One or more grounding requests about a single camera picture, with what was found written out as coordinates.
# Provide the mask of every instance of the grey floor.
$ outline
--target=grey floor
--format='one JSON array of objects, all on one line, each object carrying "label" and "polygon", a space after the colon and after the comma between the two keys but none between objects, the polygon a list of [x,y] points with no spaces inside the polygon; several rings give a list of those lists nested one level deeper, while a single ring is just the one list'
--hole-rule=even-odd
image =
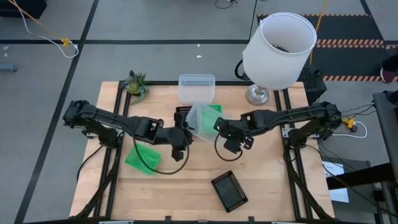
[{"label": "grey floor", "polygon": [[[93,0],[48,0],[41,22],[52,30],[80,39]],[[99,0],[88,40],[248,39],[252,14],[288,11],[318,14],[322,0],[239,1],[229,9],[217,9],[214,0]],[[398,40],[396,0],[367,0],[385,40]],[[326,13],[364,14],[360,0],[329,1]],[[29,21],[36,34],[47,35]],[[27,34],[20,19],[0,17],[1,40],[36,39]],[[65,103],[97,100],[103,81],[121,80],[128,71],[147,72],[148,80],[176,80],[181,73],[212,73],[217,80],[236,80],[233,69],[243,44],[86,44],[81,52]],[[29,183],[55,106],[70,69],[71,60],[49,44],[0,44],[0,62],[17,63],[17,73],[0,75],[0,217],[12,223]],[[327,82],[322,100],[340,110],[370,103],[377,91],[396,90],[397,83]],[[388,161],[375,114],[358,116],[368,127],[366,139],[332,137],[325,146],[341,157]],[[86,140],[76,130],[58,122],[43,170],[28,207],[25,222],[67,218],[75,192],[75,177]],[[374,222],[372,214],[342,211],[349,221]]]}]

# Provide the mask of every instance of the lamp base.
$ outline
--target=lamp base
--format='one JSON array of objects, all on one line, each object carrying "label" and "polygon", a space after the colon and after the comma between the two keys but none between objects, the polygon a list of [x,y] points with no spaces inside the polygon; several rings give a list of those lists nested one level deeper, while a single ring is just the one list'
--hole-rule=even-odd
[{"label": "lamp base", "polygon": [[266,88],[253,84],[246,91],[246,99],[251,105],[260,106],[268,101],[269,92]]}]

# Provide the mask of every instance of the lamp shade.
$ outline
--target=lamp shade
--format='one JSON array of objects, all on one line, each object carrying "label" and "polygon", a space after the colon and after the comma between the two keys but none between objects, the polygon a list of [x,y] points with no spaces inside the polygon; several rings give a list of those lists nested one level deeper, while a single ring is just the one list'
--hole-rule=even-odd
[{"label": "lamp shade", "polygon": [[243,51],[243,67],[258,86],[282,90],[293,85],[317,42],[306,18],[288,12],[262,20]]}]

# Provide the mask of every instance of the wooden table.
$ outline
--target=wooden table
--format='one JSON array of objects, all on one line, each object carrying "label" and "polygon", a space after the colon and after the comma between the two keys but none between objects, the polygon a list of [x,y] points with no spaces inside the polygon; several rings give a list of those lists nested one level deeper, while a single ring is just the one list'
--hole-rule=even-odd
[{"label": "wooden table", "polygon": [[[117,82],[102,83],[97,107],[113,110],[117,86]],[[244,96],[247,88],[217,86],[213,103],[221,104],[223,113],[230,119],[239,119],[240,114],[252,110],[276,111],[272,91],[269,101],[264,106],[252,106]],[[177,93],[178,86],[150,86],[145,100],[129,107],[129,116],[162,118],[165,121],[164,127],[173,126],[175,107],[181,106]],[[285,104],[282,92],[280,95],[283,107]],[[307,106],[302,83],[290,87],[289,95],[293,108]],[[132,138],[126,135],[111,218],[164,220],[165,216],[170,215],[173,220],[247,221],[248,216],[254,216],[256,221],[295,220],[289,181],[282,158],[283,147],[279,127],[256,136],[252,149],[244,150],[243,156],[236,162],[224,162],[216,155],[211,144],[195,137],[194,141],[190,146],[189,161],[183,170],[174,175],[155,174],[149,177],[124,163],[133,145]],[[307,144],[318,147],[315,140],[308,140]],[[175,162],[171,158],[171,146],[149,147],[162,154],[158,169],[172,171],[181,166],[182,161]],[[97,148],[98,140],[89,139],[85,158]],[[219,151],[227,158],[236,156],[225,149]],[[308,189],[325,211],[334,216],[319,153],[309,147],[302,149],[301,153]],[[98,188],[103,159],[104,150],[92,158],[81,171],[70,215],[77,214]],[[249,199],[248,203],[231,213],[225,212],[210,183],[210,180],[228,170],[234,172]],[[298,196],[301,202],[300,211],[302,217],[305,217],[301,193]],[[107,198],[108,192],[105,192],[100,215],[104,214]]]}]

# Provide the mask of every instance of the small succulent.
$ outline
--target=small succulent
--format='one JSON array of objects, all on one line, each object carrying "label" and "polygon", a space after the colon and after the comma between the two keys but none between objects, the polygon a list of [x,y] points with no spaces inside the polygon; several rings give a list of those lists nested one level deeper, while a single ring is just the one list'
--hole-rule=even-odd
[{"label": "small succulent", "polygon": [[127,91],[132,95],[139,95],[139,98],[131,103],[132,105],[144,100],[145,93],[148,91],[148,86],[145,85],[145,76],[146,73],[140,72],[138,74],[135,74],[131,70],[129,78],[126,79]]}]

